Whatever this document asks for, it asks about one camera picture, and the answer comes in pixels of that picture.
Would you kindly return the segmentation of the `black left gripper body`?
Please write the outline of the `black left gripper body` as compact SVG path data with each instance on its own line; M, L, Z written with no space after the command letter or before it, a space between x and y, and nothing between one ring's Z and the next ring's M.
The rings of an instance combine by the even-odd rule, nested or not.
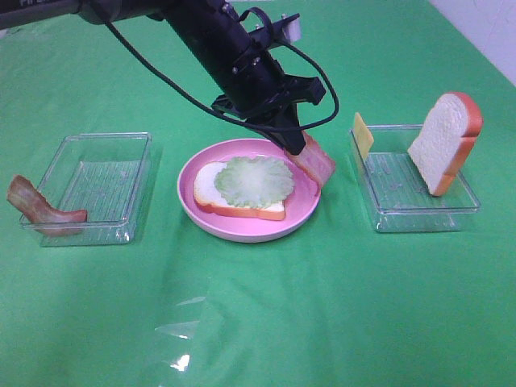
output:
M215 11L210 16L217 61L213 78L223 92L211 107L249 119L292 103L317 105L326 93L319 78L288 75L269 53L272 46L300 39L299 15L275 23L262 11L255 15L263 27L251 34L234 11Z

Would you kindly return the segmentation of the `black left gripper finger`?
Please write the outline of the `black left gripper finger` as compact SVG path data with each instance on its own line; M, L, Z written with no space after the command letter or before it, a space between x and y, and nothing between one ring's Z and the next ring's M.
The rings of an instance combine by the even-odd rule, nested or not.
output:
M245 119L245 123L264 127L261 129L254 129L255 132L261 134L266 139L271 140L278 147L285 147L284 136L276 131L276 128L283 127L285 123L284 108L282 106L260 106L254 111L254 115Z
M298 120L298 110L295 104L289 104L274 111L270 126L281 128L272 131L270 139L280 148L291 155L299 155L306 146L306 141Z

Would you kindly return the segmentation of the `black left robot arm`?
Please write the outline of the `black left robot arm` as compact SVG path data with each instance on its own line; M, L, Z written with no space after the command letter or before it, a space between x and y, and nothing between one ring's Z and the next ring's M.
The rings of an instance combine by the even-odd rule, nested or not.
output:
M3 1L9 29L61 15L103 24L147 16L166 21L222 90L206 113L262 134L292 155L306 146L297 105L317 105L326 93L318 77L285 73L270 51L301 36L297 14L273 22L258 7L237 13L228 1Z

